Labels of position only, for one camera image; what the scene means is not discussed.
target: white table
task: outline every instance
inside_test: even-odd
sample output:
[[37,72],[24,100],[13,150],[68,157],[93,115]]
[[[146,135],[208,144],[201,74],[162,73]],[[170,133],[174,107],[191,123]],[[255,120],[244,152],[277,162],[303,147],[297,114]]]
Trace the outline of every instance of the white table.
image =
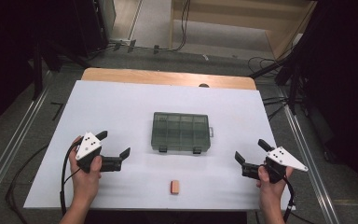
[[[153,113],[206,114],[214,136],[206,153],[159,153],[150,144]],[[59,208],[61,169],[67,148],[86,131],[108,131],[102,155],[131,147],[121,172],[103,173],[95,209],[246,211],[258,209],[255,180],[241,176],[235,151],[260,164],[259,138],[275,146],[258,91],[78,81],[36,175],[25,208]],[[180,193],[170,194],[172,180]],[[72,182],[65,186],[66,204]],[[282,209],[289,192],[282,196]]]

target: orange block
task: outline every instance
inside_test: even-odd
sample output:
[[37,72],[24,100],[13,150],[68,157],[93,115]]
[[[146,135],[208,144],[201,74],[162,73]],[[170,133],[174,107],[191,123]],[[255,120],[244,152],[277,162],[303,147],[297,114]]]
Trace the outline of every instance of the orange block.
[[179,194],[179,180],[171,181],[171,194]]

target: hand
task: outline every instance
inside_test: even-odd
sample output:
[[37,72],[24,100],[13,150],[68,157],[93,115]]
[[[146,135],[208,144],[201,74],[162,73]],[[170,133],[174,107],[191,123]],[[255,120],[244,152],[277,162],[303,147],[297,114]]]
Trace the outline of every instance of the hand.
[[74,199],[73,201],[80,201],[81,203],[90,205],[98,193],[99,179],[101,178],[101,156],[96,156],[91,163],[89,173],[79,170],[76,161],[76,147],[72,148],[69,154],[69,162],[71,163],[71,173],[77,172],[72,176],[74,183]]
[[[286,168],[286,178],[292,174],[293,168]],[[264,166],[258,168],[257,187],[260,188],[260,209],[263,211],[266,223],[284,223],[281,213],[281,197],[286,183],[280,180],[278,183],[269,183],[269,173]]]

